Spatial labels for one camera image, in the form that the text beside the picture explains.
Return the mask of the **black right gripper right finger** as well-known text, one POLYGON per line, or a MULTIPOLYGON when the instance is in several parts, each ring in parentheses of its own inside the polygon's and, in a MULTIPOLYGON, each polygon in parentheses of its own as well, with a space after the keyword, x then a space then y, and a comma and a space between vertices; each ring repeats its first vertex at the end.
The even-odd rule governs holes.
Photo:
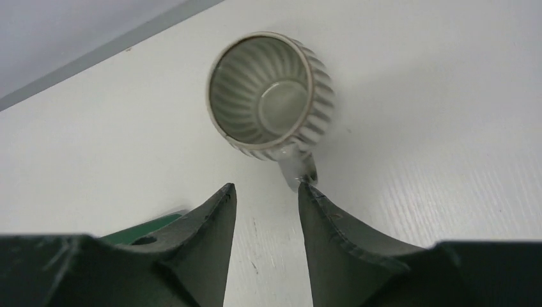
POLYGON ((390 237, 298 189, 315 306, 540 306, 539 241, 442 241, 421 248, 390 237))

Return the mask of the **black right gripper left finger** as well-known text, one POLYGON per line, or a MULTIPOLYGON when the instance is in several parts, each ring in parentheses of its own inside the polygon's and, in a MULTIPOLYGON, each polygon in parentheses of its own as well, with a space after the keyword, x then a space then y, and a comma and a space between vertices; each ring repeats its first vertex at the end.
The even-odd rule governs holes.
POLYGON ((228 183, 131 244, 3 235, 2 306, 222 306, 236 220, 228 183))

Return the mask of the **green placemat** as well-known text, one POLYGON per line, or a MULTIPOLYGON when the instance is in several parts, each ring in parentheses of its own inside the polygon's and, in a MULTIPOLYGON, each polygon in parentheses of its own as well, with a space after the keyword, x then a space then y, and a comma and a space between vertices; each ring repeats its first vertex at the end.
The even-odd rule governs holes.
POLYGON ((145 223, 106 235, 101 239, 113 245, 133 245, 134 242, 137 241, 140 237, 145 237, 149 233, 155 232, 167 226, 168 224, 171 224, 173 221, 177 220, 181 216, 183 216, 183 214, 180 213, 173 213, 162 216, 154 220, 147 221, 145 223))

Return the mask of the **grey ribbed mug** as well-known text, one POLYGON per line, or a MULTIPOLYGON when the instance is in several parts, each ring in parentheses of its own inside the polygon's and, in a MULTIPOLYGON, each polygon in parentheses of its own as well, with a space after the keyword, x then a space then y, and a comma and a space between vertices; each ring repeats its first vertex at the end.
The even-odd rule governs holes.
POLYGON ((325 64, 303 43, 269 31, 234 41, 213 64, 206 106, 233 148, 278 163, 292 190, 318 182, 313 150, 332 123, 334 89, 325 64))

